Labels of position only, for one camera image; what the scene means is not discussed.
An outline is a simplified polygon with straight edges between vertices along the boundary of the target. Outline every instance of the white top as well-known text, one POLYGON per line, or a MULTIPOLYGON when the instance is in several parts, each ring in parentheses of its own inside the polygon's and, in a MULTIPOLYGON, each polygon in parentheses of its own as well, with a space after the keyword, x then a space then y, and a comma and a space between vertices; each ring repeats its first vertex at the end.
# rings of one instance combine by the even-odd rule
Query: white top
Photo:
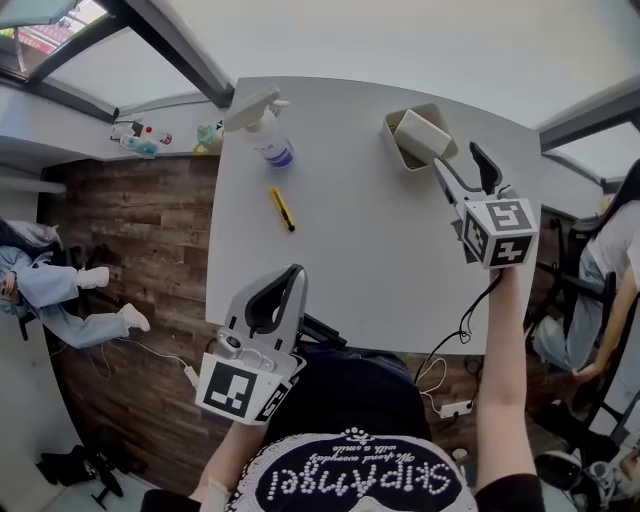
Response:
POLYGON ((587 244, 587 249, 603 276, 616 273, 618 285, 631 264, 640 289, 640 201, 622 206, 587 244))
MULTIPOLYGON (((262 77, 240 79, 234 101, 274 82, 291 101, 278 123, 296 159, 287 170, 269 169, 240 134, 225 135, 209 242, 209 322, 224 323, 232 297, 254 279, 299 263, 309 277, 306 312, 340 331, 349 346, 428 353, 458 329, 489 272, 465 262, 450 225, 458 217, 434 173, 394 168, 381 136, 389 112, 436 104, 460 148, 451 165, 479 186, 468 149, 477 142, 530 200, 536 221, 541 191, 562 209, 569 199, 559 191, 584 198, 598 188, 550 167, 535 131, 437 96, 346 80, 262 77), (279 188, 295 232, 285 229, 270 186, 279 188)), ((595 209, 601 197, 601 190, 589 196, 589 205, 595 209)), ((534 255, 519 269, 523 314, 534 255)), ((442 353, 485 352, 487 306, 483 301, 473 315, 471 341, 451 339, 442 353)))

